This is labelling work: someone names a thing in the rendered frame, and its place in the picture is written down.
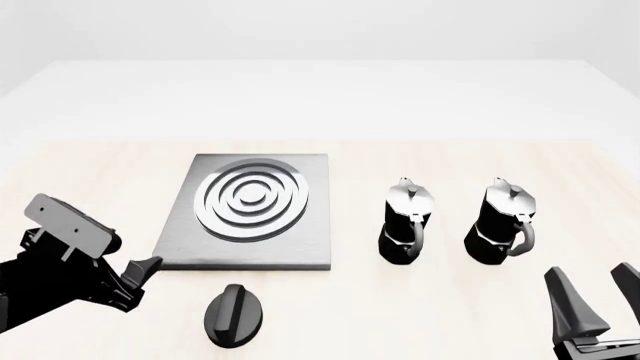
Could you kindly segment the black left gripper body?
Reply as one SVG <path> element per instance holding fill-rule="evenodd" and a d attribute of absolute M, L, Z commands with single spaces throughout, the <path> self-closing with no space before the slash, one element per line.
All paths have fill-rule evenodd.
<path fill-rule="evenodd" d="M 132 311 L 140 304 L 144 290 L 129 290 L 120 276 L 106 260 L 92 260 L 89 268 L 81 272 L 77 299 L 123 312 Z"/>

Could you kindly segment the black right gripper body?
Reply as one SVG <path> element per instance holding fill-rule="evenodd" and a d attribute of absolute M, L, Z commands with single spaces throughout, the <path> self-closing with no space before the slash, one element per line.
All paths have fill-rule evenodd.
<path fill-rule="evenodd" d="M 640 360 L 640 339 L 600 341 L 602 332 L 554 332 L 558 360 Z"/>

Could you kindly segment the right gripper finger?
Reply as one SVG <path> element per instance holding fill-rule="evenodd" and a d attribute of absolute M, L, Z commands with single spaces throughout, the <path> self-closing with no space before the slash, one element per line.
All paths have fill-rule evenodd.
<path fill-rule="evenodd" d="M 559 266 L 544 275 L 551 303 L 552 338 L 595 338 L 601 335 L 601 317 L 585 302 Z"/>
<path fill-rule="evenodd" d="M 635 318 L 640 320 L 640 272 L 629 263 L 620 263 L 611 270 L 611 275 Z"/>

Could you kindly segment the flat grey stove plate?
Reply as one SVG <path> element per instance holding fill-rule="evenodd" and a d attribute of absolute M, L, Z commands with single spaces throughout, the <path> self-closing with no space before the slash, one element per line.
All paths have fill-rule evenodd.
<path fill-rule="evenodd" d="M 330 270 L 328 155 L 195 155 L 153 254 L 164 270 Z"/>

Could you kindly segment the round black stove knob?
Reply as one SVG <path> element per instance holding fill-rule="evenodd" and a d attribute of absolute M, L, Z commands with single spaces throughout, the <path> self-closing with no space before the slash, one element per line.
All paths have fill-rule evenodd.
<path fill-rule="evenodd" d="M 255 338 L 263 319 L 258 297 L 241 284 L 229 284 L 209 303 L 203 326 L 213 344 L 233 349 Z"/>

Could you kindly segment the grey plate on black stalk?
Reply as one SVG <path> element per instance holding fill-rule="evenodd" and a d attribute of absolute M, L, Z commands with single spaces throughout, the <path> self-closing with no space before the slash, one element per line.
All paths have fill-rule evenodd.
<path fill-rule="evenodd" d="M 75 250 L 81 251 L 92 259 L 98 259 L 108 253 L 114 239 L 114 230 L 95 221 L 85 213 L 62 200 L 37 194 L 24 210 L 24 215 L 41 226 L 35 238 L 41 233 L 49 233 L 67 245 L 61 260 L 66 262 Z"/>

